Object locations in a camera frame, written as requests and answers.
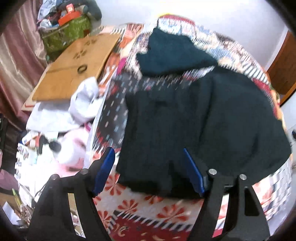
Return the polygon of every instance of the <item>bedsheet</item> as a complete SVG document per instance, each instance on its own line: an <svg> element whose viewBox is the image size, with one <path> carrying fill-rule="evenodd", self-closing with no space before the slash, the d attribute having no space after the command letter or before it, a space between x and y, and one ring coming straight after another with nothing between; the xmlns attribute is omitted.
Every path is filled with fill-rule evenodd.
<svg viewBox="0 0 296 241"><path fill-rule="evenodd" d="M148 38L155 26L156 22L144 25L134 40L124 72L111 80L102 114L96 117L97 122L93 126L92 159L100 158L107 146L116 151L115 164L104 190L94 198L94 202L105 228L118 241L186 240L203 203L202 199L178 200L134 193L117 183L119 174L115 169L128 114L124 104L125 94L138 89L161 89L168 85L184 88L213 69L196 69L182 75L157 78L143 77L136 54L147 50ZM239 43L179 16L162 16L158 19L158 26L169 33L189 36L196 47L214 56L219 65L247 75L269 99L275 117L282 121L285 129L278 94L272 89L268 75ZM291 190L291 173L291 161L288 159L279 170L253 186L267 220L276 215L286 202ZM227 205L228 195L225 195L214 236L222 232Z"/></svg>

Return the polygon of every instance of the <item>dark teal cloth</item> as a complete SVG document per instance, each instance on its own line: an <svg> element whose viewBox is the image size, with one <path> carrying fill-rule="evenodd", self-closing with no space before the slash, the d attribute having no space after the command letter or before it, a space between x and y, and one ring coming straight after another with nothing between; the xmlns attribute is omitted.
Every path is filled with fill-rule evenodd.
<svg viewBox="0 0 296 241"><path fill-rule="evenodd" d="M216 66L217 61L194 46L184 35L168 34L155 28L149 38L148 52L137 54L143 75L182 74L191 69Z"/></svg>

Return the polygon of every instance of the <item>pile of clothes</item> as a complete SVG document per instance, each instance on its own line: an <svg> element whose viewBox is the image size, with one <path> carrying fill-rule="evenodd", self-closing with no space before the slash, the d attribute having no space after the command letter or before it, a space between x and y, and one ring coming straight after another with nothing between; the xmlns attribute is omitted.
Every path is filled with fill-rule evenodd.
<svg viewBox="0 0 296 241"><path fill-rule="evenodd" d="M146 80L192 69L209 71L185 88L168 84L126 94L128 119L116 169L120 184L163 197L196 198L183 148L209 168L226 176L245 173L252 183L275 172L290 156L281 121L265 94L246 75L218 66L189 37L156 27L148 51L136 58ZM138 84L144 86L142 79Z"/></svg>

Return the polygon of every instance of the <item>blue gripper pad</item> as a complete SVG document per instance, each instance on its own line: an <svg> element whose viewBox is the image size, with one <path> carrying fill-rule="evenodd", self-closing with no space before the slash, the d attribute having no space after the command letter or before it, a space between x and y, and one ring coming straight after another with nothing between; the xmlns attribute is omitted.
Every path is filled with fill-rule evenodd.
<svg viewBox="0 0 296 241"><path fill-rule="evenodd" d="M200 159L191 156L186 148L184 148L183 151L185 155L184 165L193 189L203 197L209 186L207 167Z"/></svg>
<svg viewBox="0 0 296 241"><path fill-rule="evenodd" d="M95 177L93 194L95 194L96 196L103 191L107 178L113 167L114 161L115 161L115 151L113 148L110 148L109 152L107 153L105 159L103 160L103 163Z"/></svg>

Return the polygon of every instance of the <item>white wall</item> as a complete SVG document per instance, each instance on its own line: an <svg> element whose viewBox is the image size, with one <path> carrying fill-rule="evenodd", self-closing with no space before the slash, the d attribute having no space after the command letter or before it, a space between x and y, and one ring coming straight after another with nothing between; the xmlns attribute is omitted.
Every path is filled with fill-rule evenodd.
<svg viewBox="0 0 296 241"><path fill-rule="evenodd" d="M235 39L267 68L272 63L270 58L280 49L283 32L287 31L265 0L96 1L102 11L103 25L144 23L165 13L182 15Z"/></svg>

